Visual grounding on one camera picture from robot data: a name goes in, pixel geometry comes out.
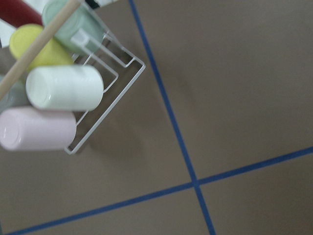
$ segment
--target cup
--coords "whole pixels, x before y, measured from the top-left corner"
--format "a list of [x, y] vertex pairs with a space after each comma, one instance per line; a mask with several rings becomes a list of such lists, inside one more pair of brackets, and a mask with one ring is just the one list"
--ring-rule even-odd
[[0, 18], [14, 27], [42, 24], [41, 16], [22, 0], [1, 0]]
[[[51, 0], [45, 5], [42, 13], [44, 26], [47, 26], [53, 20], [53, 18], [64, 7], [66, 2], [67, 0]], [[84, 6], [80, 6], [71, 15], [71, 17], [55, 34], [55, 37], [64, 47], [68, 48], [70, 51], [84, 55], [86, 53], [71, 41], [71, 38], [75, 35], [76, 32], [78, 32], [79, 29], [84, 30], [84, 32], [87, 33], [87, 37], [93, 37], [97, 42], [102, 43], [104, 29]], [[97, 45], [90, 41], [86, 44], [86, 48], [91, 52], [95, 52], [99, 49]]]
[[[19, 27], [11, 36], [9, 48], [12, 55], [19, 59], [43, 31], [37, 24], [26, 24]], [[72, 65], [73, 60], [64, 48], [55, 39], [51, 39], [41, 52], [32, 61], [28, 70], [46, 65]]]
[[44, 110], [94, 110], [103, 89], [100, 73], [90, 65], [37, 67], [26, 80], [29, 101]]
[[18, 80], [9, 92], [0, 100], [0, 113], [9, 107], [29, 105], [26, 95], [25, 82], [21, 79]]
[[61, 150], [76, 135], [72, 112], [16, 107], [0, 114], [0, 145], [10, 151]]

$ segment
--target yellow cup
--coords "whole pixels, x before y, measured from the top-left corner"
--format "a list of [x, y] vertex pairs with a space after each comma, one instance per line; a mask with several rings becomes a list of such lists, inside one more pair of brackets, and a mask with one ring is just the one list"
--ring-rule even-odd
[[[37, 36], [43, 31], [38, 24], [26, 24], [19, 27], [11, 36], [9, 48], [12, 55], [19, 59]], [[38, 66], [72, 65], [73, 60], [55, 39], [51, 39], [28, 67], [28, 71]]]

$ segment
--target wooden stick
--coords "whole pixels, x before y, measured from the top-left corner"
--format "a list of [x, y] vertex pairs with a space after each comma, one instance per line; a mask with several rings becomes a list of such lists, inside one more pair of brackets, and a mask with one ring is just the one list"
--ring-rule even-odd
[[0, 82], [0, 100], [10, 90], [14, 83], [19, 79], [30, 63], [35, 59], [39, 52], [61, 28], [65, 21], [81, 5], [83, 0], [68, 0], [67, 4], [53, 18], [50, 24], [44, 28], [41, 34], [34, 40], [26, 52], [16, 61], [9, 72]]

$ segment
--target blue tape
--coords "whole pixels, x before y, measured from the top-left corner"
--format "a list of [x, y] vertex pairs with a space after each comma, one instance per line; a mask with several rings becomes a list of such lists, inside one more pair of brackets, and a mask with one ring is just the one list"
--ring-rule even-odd
[[163, 85], [163, 82], [162, 82], [160, 73], [159, 73], [159, 71], [158, 71], [157, 63], [156, 63], [156, 61], [155, 61], [155, 59], [154, 59], [154, 56], [153, 56], [152, 51], [151, 51], [151, 48], [150, 48], [150, 46], [149, 46], [149, 42], [148, 42], [148, 39], [147, 39], [147, 37], [146, 37], [145, 31], [144, 31], [144, 29], [143, 29], [143, 26], [142, 26], [142, 23], [141, 23], [139, 14], [138, 14], [138, 12], [137, 12], [135, 3], [134, 3], [133, 0], [129, 0], [129, 3], [130, 3], [130, 5], [131, 5], [131, 9], [132, 9], [132, 12], [133, 12], [135, 21], [136, 21], [136, 23], [137, 23], [137, 27], [138, 27], [138, 30], [139, 30], [141, 39], [142, 39], [142, 41], [143, 41], [144, 47], [145, 47], [145, 49], [146, 49], [146, 52], [147, 52], [147, 54], [148, 54], [149, 61], [150, 61], [150, 63], [151, 63], [151, 67], [152, 67], [153, 73], [154, 73], [154, 75], [155, 75], [155, 77], [156, 77], [156, 81], [157, 81], [159, 90], [160, 90], [160, 92], [161, 92], [161, 95], [162, 95], [162, 98], [163, 98], [163, 101], [164, 101], [166, 110], [167, 110], [167, 112], [168, 112], [169, 118], [170, 118], [170, 120], [171, 120], [173, 129], [174, 129], [174, 132], [175, 132], [175, 134], [176, 134], [176, 137], [177, 137], [177, 140], [178, 140], [178, 143], [179, 143], [181, 152], [182, 152], [182, 154], [183, 154], [183, 157], [184, 157], [184, 160], [185, 160], [185, 163], [186, 163], [186, 166], [187, 166], [187, 169], [188, 169], [188, 172], [189, 172], [189, 175], [190, 175], [192, 184], [193, 184], [193, 186], [194, 186], [194, 188], [195, 188], [196, 195], [197, 195], [197, 198], [198, 198], [198, 201], [199, 201], [199, 204], [200, 204], [200, 207], [201, 207], [201, 210], [202, 210], [202, 213], [203, 213], [205, 222], [206, 222], [206, 224], [207, 224], [207, 227], [208, 227], [208, 230], [209, 230], [210, 234], [211, 234], [211, 235], [215, 235], [215, 230], [214, 230], [214, 227], [213, 227], [212, 220], [211, 220], [211, 218], [210, 218], [210, 215], [209, 215], [207, 206], [206, 206], [206, 204], [205, 204], [205, 200], [204, 200], [204, 198], [203, 198], [203, 194], [202, 194], [201, 189], [200, 189], [200, 186], [199, 186], [199, 184], [198, 184], [198, 180], [197, 180], [197, 177], [196, 177], [194, 168], [193, 168], [193, 166], [192, 166], [192, 163], [191, 163], [191, 160], [190, 160], [190, 157], [189, 157], [189, 154], [188, 154], [186, 145], [185, 145], [184, 140], [183, 140], [183, 138], [182, 138], [182, 135], [181, 135], [181, 132], [180, 132], [178, 123], [177, 123], [177, 121], [176, 121], [176, 118], [175, 118], [175, 115], [174, 115], [172, 106], [171, 106], [171, 104], [170, 104], [168, 95], [167, 95], [166, 90], [165, 90], [165, 87], [164, 87], [164, 85]]
[[0, 223], [0, 235], [3, 235], [2, 228], [1, 228], [1, 223]]
[[217, 175], [213, 175], [213, 176], [209, 176], [203, 179], [199, 180], [199, 184], [203, 185], [203, 184], [208, 184], [217, 180], [222, 180], [228, 177], [232, 177], [232, 176], [236, 176], [236, 175], [240, 175], [249, 171], [253, 171], [253, 170], [257, 170], [266, 166], [270, 166], [270, 165], [274, 165], [274, 164], [278, 164], [278, 163], [282, 163], [288, 160], [292, 160], [295, 158], [299, 158], [299, 157], [303, 157], [305, 155], [308, 155], [310, 153], [313, 153], [313, 147], [310, 148], [306, 148], [306, 149], [302, 149], [293, 153], [289, 153], [286, 155], [282, 155], [276, 158], [272, 158], [272, 159], [268, 159], [262, 162], [258, 162], [258, 163], [254, 163], [251, 165], [247, 165], [238, 169], [234, 169], [234, 170], [230, 170], [230, 171], [226, 171]]
[[164, 189], [164, 190], [161, 190], [161, 191], [158, 191], [158, 192], [150, 193], [150, 194], [147, 194], [147, 195], [144, 195], [144, 196], [140, 196], [140, 197], [136, 197], [136, 198], [133, 198], [133, 199], [130, 199], [130, 200], [126, 200], [126, 201], [123, 201], [123, 202], [118, 202], [118, 203], [115, 203], [115, 204], [112, 204], [112, 205], [108, 205], [108, 206], [105, 206], [105, 207], [97, 208], [97, 209], [94, 209], [94, 210], [91, 210], [91, 211], [87, 211], [87, 212], [84, 212], [84, 213], [68, 216], [68, 217], [65, 217], [65, 218], [62, 218], [62, 219], [58, 219], [58, 220], [54, 220], [54, 221], [51, 221], [51, 222], [47, 222], [47, 223], [44, 223], [44, 224], [41, 224], [41, 225], [36, 225], [36, 226], [30, 227], [30, 228], [27, 228], [27, 229], [15, 231], [15, 232], [9, 233], [7, 235], [23, 235], [23, 234], [32, 233], [32, 232], [35, 232], [35, 231], [38, 231], [38, 230], [47, 229], [47, 228], [54, 227], [54, 226], [57, 226], [57, 225], [69, 223], [69, 222], [72, 222], [72, 221], [75, 221], [75, 220], [87, 218], [87, 217], [94, 216], [94, 215], [97, 215], [97, 214], [113, 211], [113, 210], [116, 210], [116, 209], [119, 209], [119, 208], [122, 208], [122, 207], [130, 206], [130, 205], [137, 204], [137, 203], [140, 203], [140, 202], [144, 202], [144, 201], [148, 201], [148, 200], [155, 199], [155, 198], [158, 198], [158, 197], [162, 197], [162, 196], [165, 196], [165, 195], [169, 195], [169, 194], [172, 194], [172, 193], [175, 193], [175, 192], [179, 192], [179, 191], [182, 191], [182, 190], [186, 190], [186, 189], [189, 189], [189, 188], [192, 188], [192, 187], [193, 187], [192, 183], [187, 183], [187, 184], [179, 185], [179, 186], [176, 186], [176, 187], [167, 188], [167, 189]]

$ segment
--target floor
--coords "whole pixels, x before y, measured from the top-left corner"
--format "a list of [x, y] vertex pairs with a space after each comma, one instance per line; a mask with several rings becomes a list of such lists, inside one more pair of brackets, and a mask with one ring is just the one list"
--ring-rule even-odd
[[313, 3], [120, 0], [147, 68], [76, 155], [0, 149], [6, 235], [313, 234]]

